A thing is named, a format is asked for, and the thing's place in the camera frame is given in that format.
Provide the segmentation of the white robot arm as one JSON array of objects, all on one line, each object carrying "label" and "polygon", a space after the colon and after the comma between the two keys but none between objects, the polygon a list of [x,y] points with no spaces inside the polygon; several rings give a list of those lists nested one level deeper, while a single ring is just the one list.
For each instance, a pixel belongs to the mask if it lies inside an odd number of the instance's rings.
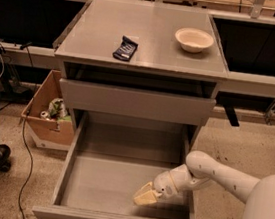
[{"label": "white robot arm", "polygon": [[221,164],[202,151],[191,151],[185,163],[158,174],[133,196],[134,203],[151,205],[181,199],[215,182],[245,204],[242,219],[275,219],[275,175],[256,178]]}]

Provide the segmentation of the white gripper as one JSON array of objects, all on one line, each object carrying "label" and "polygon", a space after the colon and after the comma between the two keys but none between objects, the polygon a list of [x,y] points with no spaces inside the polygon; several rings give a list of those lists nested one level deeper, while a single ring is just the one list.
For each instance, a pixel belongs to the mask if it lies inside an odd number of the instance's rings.
[{"label": "white gripper", "polygon": [[181,195],[185,190],[194,190],[201,182],[201,179],[195,178],[184,164],[160,173],[153,183],[147,182],[137,190],[133,200],[139,206],[155,204],[158,199],[167,200]]}]

